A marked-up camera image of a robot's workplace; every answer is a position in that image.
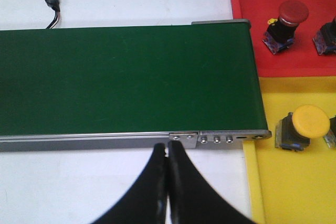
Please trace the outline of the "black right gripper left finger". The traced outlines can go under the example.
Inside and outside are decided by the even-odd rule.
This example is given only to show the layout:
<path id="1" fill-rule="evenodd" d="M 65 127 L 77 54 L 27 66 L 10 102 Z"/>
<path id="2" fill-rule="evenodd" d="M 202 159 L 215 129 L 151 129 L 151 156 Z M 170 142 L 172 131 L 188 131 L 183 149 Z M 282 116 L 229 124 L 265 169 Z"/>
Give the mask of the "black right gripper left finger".
<path id="1" fill-rule="evenodd" d="M 94 223 L 165 223 L 167 209 L 165 145 L 153 152 L 127 192 Z"/>

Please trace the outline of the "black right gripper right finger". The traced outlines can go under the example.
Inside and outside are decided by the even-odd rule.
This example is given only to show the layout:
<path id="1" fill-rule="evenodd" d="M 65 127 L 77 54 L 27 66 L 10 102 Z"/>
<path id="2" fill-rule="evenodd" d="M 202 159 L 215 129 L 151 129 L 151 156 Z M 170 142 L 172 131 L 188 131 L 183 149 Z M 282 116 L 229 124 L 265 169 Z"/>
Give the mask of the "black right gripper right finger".
<path id="1" fill-rule="evenodd" d="M 179 141 L 168 143 L 172 223 L 253 223 L 200 174 Z"/>

